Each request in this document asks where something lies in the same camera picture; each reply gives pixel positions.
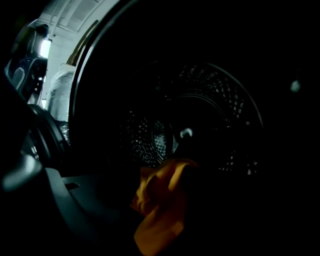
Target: orange cloth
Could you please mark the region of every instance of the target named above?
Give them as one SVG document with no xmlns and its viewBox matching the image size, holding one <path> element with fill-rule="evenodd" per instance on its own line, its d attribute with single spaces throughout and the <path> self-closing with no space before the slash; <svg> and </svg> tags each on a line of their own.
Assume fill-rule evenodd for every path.
<svg viewBox="0 0 320 256">
<path fill-rule="evenodd" d="M 179 181 L 186 166 L 197 165 L 188 159 L 169 159 L 157 169 L 140 169 L 140 186 L 131 207 L 145 216 L 134 234 L 145 256 L 159 253 L 184 229 L 187 199 Z"/>
</svg>

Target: white wall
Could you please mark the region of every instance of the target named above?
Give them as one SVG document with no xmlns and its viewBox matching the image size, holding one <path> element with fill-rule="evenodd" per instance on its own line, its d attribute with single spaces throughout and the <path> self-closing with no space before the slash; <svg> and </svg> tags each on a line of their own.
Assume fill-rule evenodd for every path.
<svg viewBox="0 0 320 256">
<path fill-rule="evenodd" d="M 101 21 L 118 1 L 119 0 L 104 0 L 88 17 L 78 33 L 72 33 L 60 27 L 56 27 L 54 31 L 55 37 L 51 38 L 52 44 L 48 57 L 46 81 L 43 84 L 42 99 L 47 99 L 52 78 L 59 71 L 60 65 L 67 62 L 85 32 L 95 20 Z"/>
</svg>

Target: orange fabric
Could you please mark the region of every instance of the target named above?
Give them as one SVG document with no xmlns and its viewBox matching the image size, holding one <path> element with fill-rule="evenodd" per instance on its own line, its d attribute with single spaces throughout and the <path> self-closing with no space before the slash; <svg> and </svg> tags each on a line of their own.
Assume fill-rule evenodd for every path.
<svg viewBox="0 0 320 256">
<path fill-rule="evenodd" d="M 159 253 L 184 229 L 187 200 L 179 181 L 186 166 L 197 165 L 188 159 L 169 159 L 157 169 L 140 169 L 140 186 L 131 207 L 145 216 L 134 234 L 145 256 Z"/>
</svg>

